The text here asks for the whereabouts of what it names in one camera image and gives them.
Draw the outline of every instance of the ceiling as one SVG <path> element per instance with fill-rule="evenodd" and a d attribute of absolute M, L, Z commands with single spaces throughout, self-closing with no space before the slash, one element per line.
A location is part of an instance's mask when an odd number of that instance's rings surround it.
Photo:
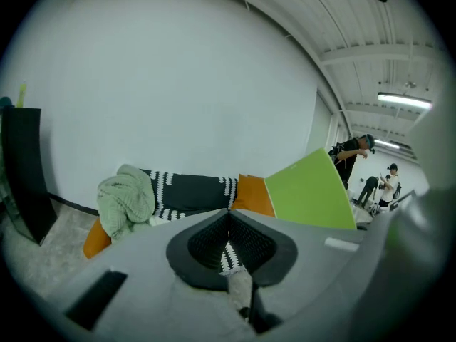
<path fill-rule="evenodd" d="M 453 77 L 444 44 L 414 0 L 245 1 L 246 9 L 263 11 L 286 31 L 284 38 L 304 48 L 337 103 L 331 109 L 352 135 L 400 144 L 392 151 L 414 159 L 407 132 L 423 110 L 381 103 L 377 94 L 435 102 Z"/>

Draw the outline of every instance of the light green towel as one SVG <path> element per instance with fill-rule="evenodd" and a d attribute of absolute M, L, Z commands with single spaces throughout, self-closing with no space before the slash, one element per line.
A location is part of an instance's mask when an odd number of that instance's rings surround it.
<path fill-rule="evenodd" d="M 113 243 L 135 228 L 150 226 L 149 219 L 155 210 L 149 176 L 130 165 L 120 166 L 116 176 L 98 185 L 97 202 L 101 226 Z"/>

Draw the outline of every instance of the concrete floor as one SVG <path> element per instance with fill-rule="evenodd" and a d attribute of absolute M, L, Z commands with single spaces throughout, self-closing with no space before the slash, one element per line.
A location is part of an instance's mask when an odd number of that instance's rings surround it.
<path fill-rule="evenodd" d="M 41 246 L 20 235 L 8 215 L 1 215 L 1 248 L 13 277 L 46 298 L 88 260 L 83 245 L 96 216 L 53 201 L 57 221 Z"/>

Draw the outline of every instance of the white wall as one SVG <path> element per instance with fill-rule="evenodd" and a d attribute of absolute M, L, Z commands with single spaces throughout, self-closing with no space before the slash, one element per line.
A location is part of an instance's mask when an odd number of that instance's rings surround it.
<path fill-rule="evenodd" d="M 315 111 L 313 112 L 312 128 L 306 147 L 306 155 L 319 148 L 325 148 L 330 124 L 331 112 L 323 102 L 323 99 L 317 95 Z"/>
<path fill-rule="evenodd" d="M 402 186 L 401 195 L 405 195 L 412 190 L 421 195 L 429 189 L 428 181 L 419 165 L 379 150 L 376 150 L 374 155 L 368 151 L 367 159 L 358 156 L 348 182 L 348 189 L 354 192 L 355 197 L 358 197 L 366 184 L 366 180 L 370 176 L 380 177 L 380 173 L 385 177 L 390 173 L 387 167 L 392 163 L 398 166 L 399 182 Z M 377 201 L 380 199 L 381 193 L 382 190 L 380 192 L 377 190 Z"/>
<path fill-rule="evenodd" d="M 345 125 L 339 124 L 337 128 L 336 143 L 344 143 L 349 139 L 350 138 Z"/>
<path fill-rule="evenodd" d="M 232 0 L 45 0 L 0 70 L 0 95 L 42 108 L 48 190 L 97 208 L 124 162 L 270 175 L 304 155 L 316 72 Z"/>
<path fill-rule="evenodd" d="M 329 152 L 332 147 L 337 143 L 338 134 L 338 115 L 333 114 L 331 116 L 331 123 L 329 125 L 328 139 L 326 141 L 325 150 Z"/>

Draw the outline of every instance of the cap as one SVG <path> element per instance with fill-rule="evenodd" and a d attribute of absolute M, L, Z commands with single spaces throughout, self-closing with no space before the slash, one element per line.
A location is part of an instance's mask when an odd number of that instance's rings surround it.
<path fill-rule="evenodd" d="M 369 150 L 372 150 L 373 146 L 375 146 L 375 138 L 371 134 L 366 134 L 366 138 L 368 141 Z"/>

